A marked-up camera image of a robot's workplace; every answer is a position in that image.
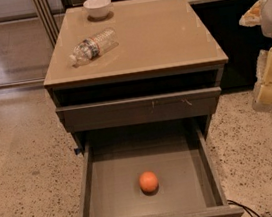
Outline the clear plastic water bottle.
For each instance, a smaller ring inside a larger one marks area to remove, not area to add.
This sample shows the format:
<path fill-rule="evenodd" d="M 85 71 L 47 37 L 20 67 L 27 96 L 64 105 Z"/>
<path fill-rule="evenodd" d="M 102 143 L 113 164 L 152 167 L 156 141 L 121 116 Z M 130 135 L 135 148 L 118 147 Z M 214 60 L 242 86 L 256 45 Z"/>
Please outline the clear plastic water bottle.
<path fill-rule="evenodd" d="M 82 40 L 74 47 L 69 59 L 74 66 L 88 64 L 117 47 L 118 44 L 115 30 L 109 27 Z"/>

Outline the metal window frame rail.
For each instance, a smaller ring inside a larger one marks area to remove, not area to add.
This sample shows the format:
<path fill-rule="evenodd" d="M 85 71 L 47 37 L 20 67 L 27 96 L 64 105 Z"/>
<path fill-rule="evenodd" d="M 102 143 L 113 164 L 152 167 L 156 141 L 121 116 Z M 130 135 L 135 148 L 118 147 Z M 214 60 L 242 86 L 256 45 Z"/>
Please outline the metal window frame rail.
<path fill-rule="evenodd" d="M 55 46 L 59 35 L 58 26 L 50 10 L 47 0 L 32 0 L 35 5 L 37 16 L 41 20 L 52 46 Z"/>

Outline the white ceramic bowl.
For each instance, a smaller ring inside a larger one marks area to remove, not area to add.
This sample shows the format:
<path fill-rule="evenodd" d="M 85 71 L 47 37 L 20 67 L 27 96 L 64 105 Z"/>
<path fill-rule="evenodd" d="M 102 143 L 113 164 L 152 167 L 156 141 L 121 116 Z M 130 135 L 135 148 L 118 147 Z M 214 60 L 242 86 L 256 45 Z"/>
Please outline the white ceramic bowl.
<path fill-rule="evenodd" d="M 83 7 L 87 14 L 96 19 L 107 17 L 110 11 L 111 0 L 86 0 Z"/>

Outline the brown drawer cabinet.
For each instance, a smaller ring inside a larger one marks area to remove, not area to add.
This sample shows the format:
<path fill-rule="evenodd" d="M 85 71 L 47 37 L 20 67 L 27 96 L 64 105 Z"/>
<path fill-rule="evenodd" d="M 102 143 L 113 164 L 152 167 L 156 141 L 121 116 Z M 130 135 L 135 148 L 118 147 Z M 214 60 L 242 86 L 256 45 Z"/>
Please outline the brown drawer cabinet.
<path fill-rule="evenodd" d="M 86 65 L 72 66 L 74 46 L 109 27 L 118 46 Z M 112 14 L 100 22 L 71 8 L 55 46 L 44 87 L 56 109 L 220 88 L 228 60 L 186 0 L 116 2 Z M 207 132 L 212 115 L 189 118 Z"/>

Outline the closed grey top drawer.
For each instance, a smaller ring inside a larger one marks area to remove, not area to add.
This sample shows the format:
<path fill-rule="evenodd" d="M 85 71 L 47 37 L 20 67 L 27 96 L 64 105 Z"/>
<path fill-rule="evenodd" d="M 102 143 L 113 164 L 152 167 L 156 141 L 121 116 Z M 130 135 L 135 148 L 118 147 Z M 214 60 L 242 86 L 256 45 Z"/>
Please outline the closed grey top drawer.
<path fill-rule="evenodd" d="M 59 107 L 58 118 L 68 132 L 137 125 L 201 115 L 216 111 L 219 87 L 149 95 L 85 105 Z"/>

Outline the orange fruit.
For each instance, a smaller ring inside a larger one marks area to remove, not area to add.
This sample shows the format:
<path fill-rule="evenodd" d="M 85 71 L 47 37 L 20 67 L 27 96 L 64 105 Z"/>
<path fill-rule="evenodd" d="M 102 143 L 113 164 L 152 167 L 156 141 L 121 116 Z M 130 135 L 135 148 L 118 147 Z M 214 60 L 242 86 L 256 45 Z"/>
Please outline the orange fruit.
<path fill-rule="evenodd" d="M 141 175 L 139 176 L 139 184 L 140 189 L 146 193 L 155 192 L 155 190 L 159 186 L 157 176 L 151 171 L 141 173 Z"/>

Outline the open grey middle drawer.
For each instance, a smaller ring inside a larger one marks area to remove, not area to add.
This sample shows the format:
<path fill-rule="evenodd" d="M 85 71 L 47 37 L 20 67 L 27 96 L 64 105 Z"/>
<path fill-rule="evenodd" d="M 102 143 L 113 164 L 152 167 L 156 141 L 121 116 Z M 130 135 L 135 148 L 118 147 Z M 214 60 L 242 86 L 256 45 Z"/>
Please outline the open grey middle drawer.
<path fill-rule="evenodd" d="M 191 118 L 88 133 L 79 217 L 241 217 Z"/>

